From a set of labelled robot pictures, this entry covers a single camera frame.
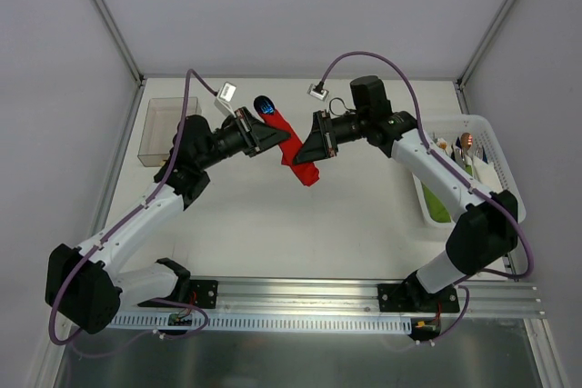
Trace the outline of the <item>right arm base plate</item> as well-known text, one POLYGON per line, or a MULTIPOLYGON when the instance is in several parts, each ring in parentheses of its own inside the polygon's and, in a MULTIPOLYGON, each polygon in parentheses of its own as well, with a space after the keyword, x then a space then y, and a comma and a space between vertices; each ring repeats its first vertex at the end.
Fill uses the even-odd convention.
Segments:
POLYGON ((458 313, 457 291, 451 285, 438 293, 426 293, 422 288, 405 284, 383 283, 376 286, 381 313, 458 313))

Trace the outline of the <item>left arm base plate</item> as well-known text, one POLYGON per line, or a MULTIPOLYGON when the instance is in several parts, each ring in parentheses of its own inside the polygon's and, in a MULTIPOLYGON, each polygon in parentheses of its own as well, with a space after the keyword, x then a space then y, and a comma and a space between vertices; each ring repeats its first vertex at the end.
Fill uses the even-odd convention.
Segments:
POLYGON ((218 297, 217 280, 191 279, 186 288, 184 303, 192 304, 201 309, 215 309, 218 297))

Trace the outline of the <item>red paper napkin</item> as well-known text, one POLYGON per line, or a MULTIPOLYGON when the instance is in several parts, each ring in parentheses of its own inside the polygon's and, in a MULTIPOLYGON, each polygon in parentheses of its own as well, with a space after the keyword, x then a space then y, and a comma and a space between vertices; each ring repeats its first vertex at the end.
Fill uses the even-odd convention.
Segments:
POLYGON ((289 122, 277 110, 272 114, 261 114, 261 118, 267 125, 290 134, 290 137, 279 145, 282 152, 281 165, 289 167, 302 185, 309 187, 315 184, 319 180, 318 168, 313 163, 294 163, 294 158, 303 143, 289 122))

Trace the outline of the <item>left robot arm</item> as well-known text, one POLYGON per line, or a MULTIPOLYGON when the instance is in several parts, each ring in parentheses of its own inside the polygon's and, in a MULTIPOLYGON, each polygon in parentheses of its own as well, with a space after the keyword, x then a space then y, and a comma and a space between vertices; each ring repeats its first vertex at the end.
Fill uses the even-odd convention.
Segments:
POLYGON ((203 193, 210 183, 209 167, 238 153, 254 157, 289 137, 289 132, 265 124, 244 107, 216 130, 201 115, 183 116, 169 160, 135 205, 116 224, 76 247, 61 244, 50 254, 45 288, 49 320, 62 314, 80 330, 98 333, 127 306, 185 306, 190 273, 184 266, 169 258, 130 272, 124 265, 155 229, 203 193))

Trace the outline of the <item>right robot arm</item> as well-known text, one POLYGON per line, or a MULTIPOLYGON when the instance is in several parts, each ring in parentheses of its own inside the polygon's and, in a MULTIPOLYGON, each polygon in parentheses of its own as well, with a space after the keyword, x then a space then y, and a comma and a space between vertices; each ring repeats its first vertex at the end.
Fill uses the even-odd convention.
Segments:
POLYGON ((428 141, 413 115, 393 111, 377 76, 357 78, 349 87, 354 111, 336 117, 315 112, 294 162, 326 160, 336 156, 340 144, 365 139, 403 165, 445 206, 455 227, 444 251, 404 282, 408 303, 427 311, 443 289, 485 270, 517 246, 517 199, 508 190, 494 192, 455 166, 444 150, 428 141))

